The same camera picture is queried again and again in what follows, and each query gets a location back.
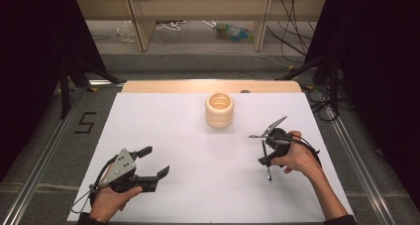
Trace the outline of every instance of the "white paper sheet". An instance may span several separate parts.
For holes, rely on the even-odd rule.
[[[332,187],[351,213],[347,197],[303,93],[232,93],[234,121],[217,130],[205,121],[205,93],[119,93],[111,109],[77,198],[88,191],[105,163],[122,148],[153,146],[137,159],[136,174],[156,175],[170,166],[157,191],[130,200],[112,221],[156,223],[319,222],[322,210],[308,179],[271,167],[266,178],[260,135],[286,115],[278,127],[299,130],[316,150]],[[70,213],[69,221],[78,214]]]

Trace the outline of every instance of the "wire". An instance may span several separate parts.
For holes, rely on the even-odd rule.
[[[267,60],[269,60],[269,61],[271,61],[271,62],[273,62],[275,64],[278,64],[278,65],[281,65],[281,66],[284,66],[284,67],[287,67],[287,68],[289,68],[291,66],[290,64],[284,64],[284,63],[277,62],[277,61],[275,61],[275,60],[273,60],[273,59],[271,59],[271,58],[269,58],[267,56],[255,56],[255,55],[248,55],[248,54],[235,53],[235,52],[232,52],[232,53],[219,53],[219,52],[213,52],[213,51],[211,51],[211,52],[204,52],[204,53],[198,53],[198,54],[196,54],[196,53],[188,53],[188,52],[186,52],[186,53],[175,53],[175,52],[169,50],[166,47],[165,43],[158,37],[158,35],[156,33],[152,32],[152,34],[157,39],[157,41],[163,45],[164,49],[167,52],[169,52],[170,54],[173,54],[173,55],[212,55],[212,54],[218,54],[218,55],[243,55],[243,56],[252,56],[252,57],[257,57],[257,58],[264,58],[264,59],[267,59]]]
[[[311,22],[308,22],[309,27],[311,27],[312,31],[315,32],[315,28],[311,25]]]
[[[284,28],[284,27],[280,24],[280,21],[277,21],[277,24],[280,26],[280,28],[281,28],[281,29],[283,29],[284,31],[286,31],[286,32],[287,32],[287,33],[289,33],[289,34],[296,35],[296,36],[300,36],[300,38],[303,38],[303,39],[312,40],[311,38],[309,38],[309,37],[307,37],[307,36],[304,36],[304,35],[299,35],[299,34],[296,34],[296,33],[291,32],[290,30],[285,29],[285,28]]]
[[[272,33],[274,35],[274,37],[278,40],[280,40],[282,43],[288,45],[290,48],[294,49],[295,51],[297,51],[298,53],[302,54],[303,56],[306,56],[306,53],[302,52],[301,50],[297,49],[296,47],[294,47],[292,44],[288,43],[287,41],[285,41],[283,38],[279,37],[278,35],[276,35],[268,26],[266,26],[266,28],[269,30],[270,33]]]
[[[178,27],[178,24],[185,24],[185,21],[170,22],[171,27],[167,26],[164,23],[160,23],[160,26],[157,27],[157,30],[169,29],[172,31],[179,32],[181,31],[181,28]]]
[[[285,10],[285,12],[286,12],[286,14],[287,14],[287,24],[286,24],[286,30],[287,30],[287,27],[288,27],[288,24],[289,23],[291,23],[291,25],[293,26],[293,28],[294,28],[294,30],[296,31],[296,33],[298,34],[297,36],[298,36],[298,39],[299,39],[299,43],[300,43],[300,46],[302,47],[302,49],[303,49],[303,51],[305,52],[305,49],[306,50],[308,50],[308,48],[306,47],[306,45],[305,45],[305,43],[303,42],[303,40],[302,40],[302,38],[300,38],[300,34],[299,34],[299,30],[298,30],[298,28],[297,28],[297,22],[296,22],[296,14],[295,14],[295,12],[294,12],[294,0],[291,0],[291,9],[290,9],[290,13],[289,13],[289,11],[287,10],[287,8],[286,8],[286,6],[285,6],[285,4],[284,4],[284,1],[283,0],[280,0],[281,1],[281,4],[283,5],[283,8],[284,8],[284,10]]]

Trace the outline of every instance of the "floor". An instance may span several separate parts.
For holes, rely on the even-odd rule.
[[[295,35],[284,33],[281,26],[285,27],[287,23],[273,22],[268,26],[281,39],[284,34],[283,39],[293,48],[281,44],[267,32],[261,52],[256,52],[249,40],[234,43],[217,36],[211,26],[201,21],[178,23],[170,26],[175,28],[172,30],[156,29],[145,52],[140,52],[136,43],[123,42],[122,36],[117,34],[126,27],[124,22],[87,23],[109,73],[128,80],[273,79],[288,74],[290,67],[301,66],[304,56],[297,50],[306,50]],[[223,23],[249,28],[246,22]],[[316,23],[298,23],[299,33],[305,37],[312,36],[312,28],[316,28]],[[310,40],[302,39],[309,46]],[[302,87],[313,86],[313,73],[314,69],[309,69],[294,80]],[[95,82],[102,79],[87,75]],[[68,211],[121,85],[71,89],[70,116],[59,119],[60,92],[57,88],[31,142],[0,183],[0,217],[6,218],[11,209],[22,211],[17,213],[19,224],[70,224],[66,222]],[[328,94],[325,90],[328,89],[318,87],[307,91],[308,100],[317,101],[322,92]],[[340,91],[342,99],[346,99],[345,93]],[[314,117],[359,224],[420,224],[419,211],[386,159],[375,150],[374,140],[358,117],[357,109],[343,100],[339,112],[339,118],[333,122],[323,120],[331,116],[328,110],[314,113]],[[79,124],[83,117],[93,122],[90,133],[77,133],[88,130],[88,126]],[[34,174],[39,165],[44,166]],[[26,188],[31,182],[34,183],[33,190],[28,191],[30,189]],[[19,207],[16,201],[23,193],[29,199]]]

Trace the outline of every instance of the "metal rod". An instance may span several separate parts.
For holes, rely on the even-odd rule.
[[[76,107],[79,99],[83,95],[83,92],[84,89],[77,89],[74,93],[74,102],[72,103],[72,106],[68,110],[66,116],[59,120],[54,132],[52,133],[52,136],[50,137],[49,142],[47,143],[43,153],[38,159],[37,164],[32,170],[19,195],[15,199],[15,202],[10,208],[9,213],[3,221],[3,225],[17,225],[21,220],[29,202],[31,201],[32,196],[34,195],[35,189],[37,188],[42,175],[44,174],[51,158],[53,157],[56,146],[61,140],[63,132],[65,131],[65,128],[67,127],[67,124],[72,116],[72,112],[74,111],[74,108]]]
[[[386,201],[383,199],[382,195],[379,192],[379,189],[377,188],[372,177],[370,176],[367,167],[365,166],[361,156],[358,153],[358,150],[353,144],[353,141],[350,138],[346,127],[344,126],[343,121],[340,117],[337,117],[337,119],[333,121],[333,126],[342,142],[342,145],[346,151],[347,156],[349,157],[350,162],[353,165],[353,168],[355,169],[356,175],[358,176],[359,181],[361,182],[361,185],[365,190],[367,198],[369,199],[370,204],[374,212],[376,213],[380,224],[396,224],[389,211]]]

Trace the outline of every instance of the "sleeve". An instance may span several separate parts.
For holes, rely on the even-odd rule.
[[[76,225],[107,225],[108,223],[101,223],[89,218],[88,213],[80,213],[79,220]]]
[[[357,225],[353,215],[346,215],[343,217],[331,219],[324,222],[324,225]]]

